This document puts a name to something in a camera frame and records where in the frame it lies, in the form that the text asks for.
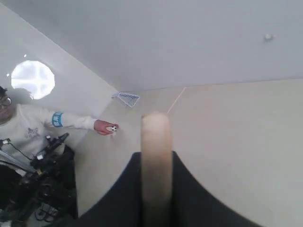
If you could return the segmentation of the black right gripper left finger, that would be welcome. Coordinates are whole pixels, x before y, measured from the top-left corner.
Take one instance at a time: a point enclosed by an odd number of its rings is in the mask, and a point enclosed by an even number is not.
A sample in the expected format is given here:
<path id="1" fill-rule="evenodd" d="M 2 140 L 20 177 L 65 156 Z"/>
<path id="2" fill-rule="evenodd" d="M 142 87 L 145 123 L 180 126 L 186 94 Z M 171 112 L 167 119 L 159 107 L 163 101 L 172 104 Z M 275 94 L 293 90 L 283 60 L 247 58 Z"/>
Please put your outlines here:
<path id="1" fill-rule="evenodd" d="M 130 158 L 124 171 L 110 190 L 76 220 L 57 227 L 141 227 L 141 153 Z"/>

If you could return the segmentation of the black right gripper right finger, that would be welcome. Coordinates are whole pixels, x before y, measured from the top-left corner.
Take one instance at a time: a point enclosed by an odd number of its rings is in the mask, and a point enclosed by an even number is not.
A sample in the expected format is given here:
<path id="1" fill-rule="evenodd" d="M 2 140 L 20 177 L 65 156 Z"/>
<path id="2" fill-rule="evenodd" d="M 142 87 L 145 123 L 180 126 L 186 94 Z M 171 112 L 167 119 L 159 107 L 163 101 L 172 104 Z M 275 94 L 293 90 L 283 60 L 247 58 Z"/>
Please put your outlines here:
<path id="1" fill-rule="evenodd" d="M 209 193 L 174 151 L 171 227 L 257 227 Z"/>

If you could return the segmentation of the person's bare hand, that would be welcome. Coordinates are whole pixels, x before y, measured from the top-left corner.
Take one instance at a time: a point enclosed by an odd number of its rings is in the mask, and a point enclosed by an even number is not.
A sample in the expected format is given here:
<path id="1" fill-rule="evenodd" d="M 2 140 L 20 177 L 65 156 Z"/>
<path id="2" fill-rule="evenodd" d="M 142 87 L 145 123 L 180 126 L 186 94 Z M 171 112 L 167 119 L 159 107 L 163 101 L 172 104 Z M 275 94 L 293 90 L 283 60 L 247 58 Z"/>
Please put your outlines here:
<path id="1" fill-rule="evenodd" d="M 118 129 L 119 125 L 110 123 L 110 122 L 106 122 L 106 121 L 102 121 L 102 120 L 96 120 L 94 122 L 94 130 L 101 135 L 112 134 L 113 131 L 108 130 L 108 128 L 112 128 L 112 127 L 116 127 Z"/>

